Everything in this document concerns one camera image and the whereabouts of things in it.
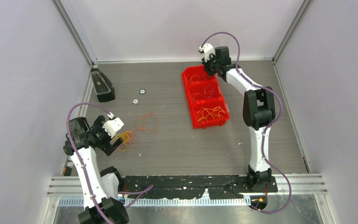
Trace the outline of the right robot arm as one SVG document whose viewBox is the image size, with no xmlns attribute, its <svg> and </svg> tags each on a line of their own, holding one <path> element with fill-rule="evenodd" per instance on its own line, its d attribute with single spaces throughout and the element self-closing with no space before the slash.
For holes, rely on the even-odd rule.
<svg viewBox="0 0 358 224">
<path fill-rule="evenodd" d="M 251 139 L 251 159 L 246 186 L 260 191 L 272 179 L 269 157 L 270 125 L 275 119 L 273 94 L 247 76 L 243 69 L 232 63 L 227 46 L 214 48 L 211 44 L 199 47 L 205 72 L 217 75 L 243 95 L 242 117 L 248 126 Z"/>
</svg>

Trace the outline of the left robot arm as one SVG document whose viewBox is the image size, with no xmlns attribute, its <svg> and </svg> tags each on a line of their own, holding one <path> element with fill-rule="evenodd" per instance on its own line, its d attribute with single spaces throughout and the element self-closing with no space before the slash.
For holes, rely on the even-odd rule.
<svg viewBox="0 0 358 224">
<path fill-rule="evenodd" d="M 83 191 L 84 211 L 78 215 L 82 224 L 127 224 L 129 216 L 118 193 L 124 189 L 119 171 L 110 166 L 99 170 L 95 149 L 111 155 L 123 143 L 122 139 L 111 143 L 124 126 L 123 121 L 108 114 L 97 117 L 89 125 L 85 117 L 67 120 L 67 140 L 63 150 L 77 170 Z"/>
</svg>

